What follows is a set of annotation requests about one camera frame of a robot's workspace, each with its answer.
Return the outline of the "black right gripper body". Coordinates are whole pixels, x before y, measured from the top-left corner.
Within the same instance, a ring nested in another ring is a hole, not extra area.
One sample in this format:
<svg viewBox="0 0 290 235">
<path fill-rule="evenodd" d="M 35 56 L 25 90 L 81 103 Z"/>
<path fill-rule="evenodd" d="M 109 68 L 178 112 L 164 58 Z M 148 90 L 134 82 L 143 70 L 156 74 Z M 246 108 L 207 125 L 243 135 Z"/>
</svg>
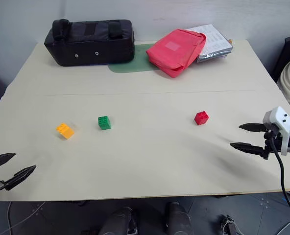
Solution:
<svg viewBox="0 0 290 235">
<path fill-rule="evenodd" d="M 269 157 L 270 153 L 281 152 L 282 137 L 278 130 L 266 129 L 264 133 L 265 147 L 263 157 Z M 271 145 L 271 139 L 274 142 L 274 148 Z"/>
</svg>

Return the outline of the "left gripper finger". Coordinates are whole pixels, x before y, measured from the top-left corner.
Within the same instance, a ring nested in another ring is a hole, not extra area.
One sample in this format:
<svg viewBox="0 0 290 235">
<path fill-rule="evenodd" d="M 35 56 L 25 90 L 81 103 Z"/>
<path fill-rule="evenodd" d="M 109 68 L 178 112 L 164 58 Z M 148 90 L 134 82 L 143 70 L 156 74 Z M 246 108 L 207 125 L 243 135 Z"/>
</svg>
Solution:
<svg viewBox="0 0 290 235">
<path fill-rule="evenodd" d="M 21 171 L 17 172 L 16 174 L 14 174 L 14 176 L 11 179 L 7 180 L 4 183 L 4 188 L 6 190 L 11 190 L 15 186 L 17 186 L 18 184 L 26 180 L 27 177 L 35 170 L 35 168 L 36 168 L 36 165 L 33 165 L 33 166 L 26 167 L 22 169 Z"/>
<path fill-rule="evenodd" d="M 4 153 L 0 155 L 0 166 L 8 162 L 11 158 L 13 158 L 16 153 Z"/>
</svg>

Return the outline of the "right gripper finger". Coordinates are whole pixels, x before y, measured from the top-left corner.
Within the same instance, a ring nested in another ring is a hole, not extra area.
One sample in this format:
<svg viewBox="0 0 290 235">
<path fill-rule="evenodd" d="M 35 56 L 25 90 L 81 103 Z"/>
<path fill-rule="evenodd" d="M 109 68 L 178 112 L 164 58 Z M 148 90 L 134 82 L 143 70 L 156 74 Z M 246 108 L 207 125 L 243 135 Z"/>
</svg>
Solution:
<svg viewBox="0 0 290 235">
<path fill-rule="evenodd" d="M 266 127 L 262 123 L 245 123 L 239 128 L 250 132 L 266 132 Z"/>
<path fill-rule="evenodd" d="M 249 143 L 243 143 L 243 142 L 234 142 L 234 143 L 230 143 L 230 145 L 241 152 L 258 155 L 265 160 L 268 159 L 268 152 L 265 152 L 265 150 L 262 147 L 253 146 Z"/>
</svg>

